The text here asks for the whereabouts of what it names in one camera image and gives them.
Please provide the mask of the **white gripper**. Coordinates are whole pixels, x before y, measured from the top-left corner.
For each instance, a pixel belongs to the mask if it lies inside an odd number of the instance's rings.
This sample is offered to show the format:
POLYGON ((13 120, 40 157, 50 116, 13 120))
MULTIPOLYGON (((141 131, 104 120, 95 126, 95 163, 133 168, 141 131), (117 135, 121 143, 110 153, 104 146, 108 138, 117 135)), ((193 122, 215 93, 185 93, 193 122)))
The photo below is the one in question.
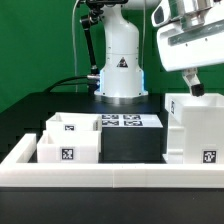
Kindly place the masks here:
POLYGON ((190 94, 203 96, 194 67, 224 63, 224 0, 161 0, 151 20, 165 70, 185 69, 190 94))

